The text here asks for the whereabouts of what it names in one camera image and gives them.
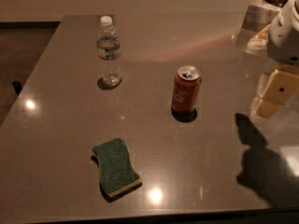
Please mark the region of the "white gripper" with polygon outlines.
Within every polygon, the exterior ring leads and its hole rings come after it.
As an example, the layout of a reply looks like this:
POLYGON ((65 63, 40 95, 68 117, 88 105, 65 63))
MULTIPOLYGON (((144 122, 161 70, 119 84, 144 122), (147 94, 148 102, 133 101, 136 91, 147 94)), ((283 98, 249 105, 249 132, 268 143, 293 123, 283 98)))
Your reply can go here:
MULTIPOLYGON (((299 64, 299 0, 289 0, 272 20, 267 53, 270 58, 299 64)), ((259 79, 250 110, 254 115, 272 117, 299 89, 299 67, 280 66, 259 79)))

